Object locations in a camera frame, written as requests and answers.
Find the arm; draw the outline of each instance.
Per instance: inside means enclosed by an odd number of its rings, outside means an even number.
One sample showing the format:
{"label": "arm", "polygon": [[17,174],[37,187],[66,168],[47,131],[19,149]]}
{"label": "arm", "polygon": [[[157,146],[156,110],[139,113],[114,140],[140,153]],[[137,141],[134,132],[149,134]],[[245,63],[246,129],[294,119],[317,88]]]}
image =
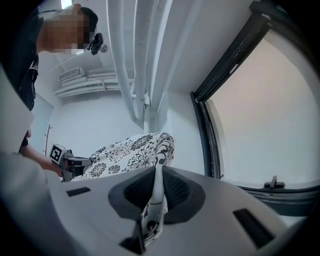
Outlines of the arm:
{"label": "arm", "polygon": [[59,177],[62,177],[62,172],[60,167],[53,162],[49,157],[44,156],[37,152],[32,146],[29,144],[21,147],[20,152],[26,158],[32,159],[36,161],[44,170],[54,171],[58,174]]}

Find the black window frame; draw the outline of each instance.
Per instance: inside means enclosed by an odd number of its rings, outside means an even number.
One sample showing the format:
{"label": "black window frame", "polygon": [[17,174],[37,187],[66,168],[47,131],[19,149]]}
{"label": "black window frame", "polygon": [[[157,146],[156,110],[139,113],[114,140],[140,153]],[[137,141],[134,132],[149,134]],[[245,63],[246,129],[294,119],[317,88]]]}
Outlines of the black window frame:
{"label": "black window frame", "polygon": [[[282,8],[262,0],[253,1],[249,9],[252,14],[241,31],[199,88],[190,93],[200,133],[204,174],[215,179],[221,179],[219,149],[205,103],[232,76],[268,31],[287,39],[309,61],[320,78],[320,64],[307,39]],[[304,189],[240,188],[285,216],[308,216],[320,195],[320,185]]]}

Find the gray device surface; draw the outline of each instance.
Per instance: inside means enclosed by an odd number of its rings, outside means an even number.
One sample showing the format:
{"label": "gray device surface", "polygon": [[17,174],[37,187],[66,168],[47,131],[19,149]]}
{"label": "gray device surface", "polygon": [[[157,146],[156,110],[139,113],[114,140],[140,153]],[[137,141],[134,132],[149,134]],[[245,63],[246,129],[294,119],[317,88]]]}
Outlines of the gray device surface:
{"label": "gray device surface", "polygon": [[[152,174],[154,167],[61,183],[54,172],[44,172],[20,155],[0,154],[0,162],[1,200],[16,225],[39,250],[48,255],[136,255],[121,246],[137,236],[140,217],[139,208],[125,190],[128,184],[144,186],[137,181]],[[264,247],[259,250],[236,217],[235,212],[243,209],[272,236],[272,243],[287,230],[272,209],[230,183],[177,168],[164,166],[162,171],[201,187],[204,198],[198,199],[203,204],[194,204],[200,207],[189,219],[184,218],[188,208],[191,212],[193,209],[192,203],[186,204],[188,196],[186,201],[168,206],[166,215],[171,212],[174,216],[171,214],[170,220],[164,216],[161,235],[143,255],[256,255]],[[171,195],[166,197],[170,204]]]}

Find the window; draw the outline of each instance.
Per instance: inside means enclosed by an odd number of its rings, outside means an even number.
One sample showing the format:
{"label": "window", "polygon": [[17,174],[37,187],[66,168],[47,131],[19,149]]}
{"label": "window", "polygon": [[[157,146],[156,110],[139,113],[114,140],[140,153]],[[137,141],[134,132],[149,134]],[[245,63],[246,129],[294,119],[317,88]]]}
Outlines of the window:
{"label": "window", "polygon": [[191,93],[206,175],[237,185],[285,216],[306,216],[320,188],[320,80],[287,14],[252,15]]}

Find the man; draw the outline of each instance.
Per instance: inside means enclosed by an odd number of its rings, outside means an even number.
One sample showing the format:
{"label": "man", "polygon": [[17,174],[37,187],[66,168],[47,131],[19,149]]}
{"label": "man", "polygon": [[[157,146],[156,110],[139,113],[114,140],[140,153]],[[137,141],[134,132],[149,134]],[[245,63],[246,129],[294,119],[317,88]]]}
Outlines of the man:
{"label": "man", "polygon": [[[50,19],[44,20],[38,15],[35,10],[29,16],[10,43],[11,51],[7,51],[2,60],[8,79],[30,111],[36,97],[34,83],[38,75],[38,54],[86,49],[95,36],[98,22],[97,15],[80,4],[71,5]],[[61,176],[61,168],[56,163],[28,144],[29,135],[27,131],[19,152],[36,161],[44,170]]]}

